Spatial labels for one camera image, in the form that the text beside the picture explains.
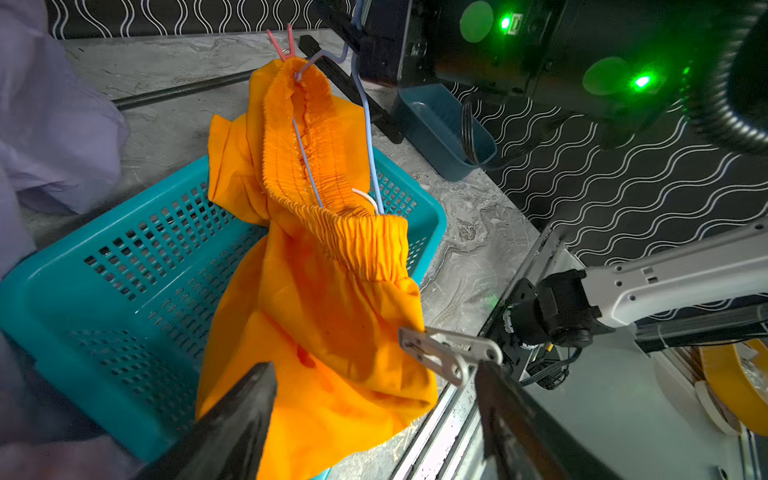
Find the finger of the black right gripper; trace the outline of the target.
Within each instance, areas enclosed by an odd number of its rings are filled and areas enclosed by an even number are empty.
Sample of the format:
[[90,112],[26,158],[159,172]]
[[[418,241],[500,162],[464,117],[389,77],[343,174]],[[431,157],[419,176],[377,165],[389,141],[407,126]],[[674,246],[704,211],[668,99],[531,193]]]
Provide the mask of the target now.
[[318,13],[324,24],[332,29],[355,53],[361,52],[364,30],[362,13],[365,2],[356,1],[351,14],[347,15],[337,6],[337,1],[319,1]]

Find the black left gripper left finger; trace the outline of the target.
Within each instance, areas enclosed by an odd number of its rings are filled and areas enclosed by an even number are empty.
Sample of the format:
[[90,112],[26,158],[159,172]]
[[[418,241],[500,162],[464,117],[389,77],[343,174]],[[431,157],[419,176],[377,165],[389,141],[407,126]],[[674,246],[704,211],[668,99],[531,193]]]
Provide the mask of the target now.
[[254,479],[277,394],[270,362],[254,365],[138,479]]

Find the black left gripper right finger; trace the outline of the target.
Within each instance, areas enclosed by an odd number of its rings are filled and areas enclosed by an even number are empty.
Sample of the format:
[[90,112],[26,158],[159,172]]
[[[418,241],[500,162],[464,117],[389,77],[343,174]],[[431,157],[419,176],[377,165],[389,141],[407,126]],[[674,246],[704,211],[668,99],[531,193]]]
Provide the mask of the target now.
[[501,367],[479,363],[475,390],[484,479],[604,479],[606,465],[583,447]]

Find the white clothespin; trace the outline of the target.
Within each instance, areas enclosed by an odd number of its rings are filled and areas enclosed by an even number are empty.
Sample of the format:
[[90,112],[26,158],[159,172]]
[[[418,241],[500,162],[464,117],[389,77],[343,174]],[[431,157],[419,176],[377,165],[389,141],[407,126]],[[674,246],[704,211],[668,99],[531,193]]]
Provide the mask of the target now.
[[481,362],[501,365],[503,360],[493,340],[431,327],[424,331],[400,327],[398,343],[411,358],[456,387],[464,387],[470,369]]

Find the orange shorts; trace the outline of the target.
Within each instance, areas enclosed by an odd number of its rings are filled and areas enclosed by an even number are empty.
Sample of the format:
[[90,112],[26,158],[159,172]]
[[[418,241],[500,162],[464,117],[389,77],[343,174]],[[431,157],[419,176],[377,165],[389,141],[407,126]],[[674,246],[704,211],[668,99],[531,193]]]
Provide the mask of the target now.
[[407,221],[367,200],[364,129],[361,108],[301,58],[257,70],[247,112],[211,122],[209,199],[268,232],[219,302],[196,413],[272,363],[262,479],[312,478],[438,399],[435,375],[398,343],[400,327],[423,329],[421,298],[406,268]]

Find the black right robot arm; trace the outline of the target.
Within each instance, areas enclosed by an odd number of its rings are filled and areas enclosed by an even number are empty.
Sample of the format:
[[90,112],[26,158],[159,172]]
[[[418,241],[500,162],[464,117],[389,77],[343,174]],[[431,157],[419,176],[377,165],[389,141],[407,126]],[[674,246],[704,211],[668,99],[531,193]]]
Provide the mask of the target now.
[[650,127],[680,101],[728,150],[767,151],[763,1],[321,1],[369,82],[456,82],[606,124]]

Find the lilac shorts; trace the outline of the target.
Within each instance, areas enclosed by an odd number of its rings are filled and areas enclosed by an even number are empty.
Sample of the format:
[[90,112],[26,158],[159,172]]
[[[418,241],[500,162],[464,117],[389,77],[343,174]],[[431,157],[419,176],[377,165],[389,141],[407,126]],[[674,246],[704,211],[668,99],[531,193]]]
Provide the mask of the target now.
[[[83,214],[119,183],[122,114],[73,71],[48,32],[42,1],[1,4],[1,273],[36,251],[21,209]],[[1,340],[1,476],[128,479],[138,468],[107,435],[65,434],[77,423],[41,399],[32,372]]]

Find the teal plastic basket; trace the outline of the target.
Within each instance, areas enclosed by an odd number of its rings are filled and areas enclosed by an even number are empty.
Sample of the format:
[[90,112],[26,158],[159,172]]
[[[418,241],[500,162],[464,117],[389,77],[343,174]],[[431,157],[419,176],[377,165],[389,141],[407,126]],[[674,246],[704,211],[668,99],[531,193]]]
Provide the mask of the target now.
[[[386,215],[408,223],[418,287],[445,231],[439,203],[383,154]],[[33,255],[1,284],[1,327],[38,371],[144,461],[203,417],[197,394],[214,315],[266,236],[208,197],[200,159]]]

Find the dark teal plastic bin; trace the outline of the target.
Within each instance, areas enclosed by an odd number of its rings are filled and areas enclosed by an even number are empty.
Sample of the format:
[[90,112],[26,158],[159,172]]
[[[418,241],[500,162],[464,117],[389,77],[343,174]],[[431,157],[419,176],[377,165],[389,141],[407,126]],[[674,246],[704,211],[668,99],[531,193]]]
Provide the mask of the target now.
[[478,162],[465,154],[461,136],[462,104],[442,84],[400,89],[392,115],[405,138],[445,180],[458,182],[488,166],[497,155],[494,138],[473,121]]

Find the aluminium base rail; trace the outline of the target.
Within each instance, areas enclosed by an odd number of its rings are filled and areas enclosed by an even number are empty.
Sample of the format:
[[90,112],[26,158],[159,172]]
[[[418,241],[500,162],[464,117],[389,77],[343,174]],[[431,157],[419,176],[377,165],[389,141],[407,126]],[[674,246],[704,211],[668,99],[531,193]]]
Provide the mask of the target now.
[[[506,257],[472,267],[467,258],[438,276],[453,288],[441,310],[427,307],[430,325],[482,334],[500,302],[523,276],[576,265],[547,228],[518,241]],[[763,442],[748,431],[723,433],[700,403],[693,385],[700,364],[693,354],[645,354],[628,333],[605,336],[587,348],[555,390],[530,394],[590,451],[626,479],[732,479],[767,475]],[[389,479],[467,477],[479,463],[481,425],[472,386],[445,385],[436,407],[392,443],[396,463]]]

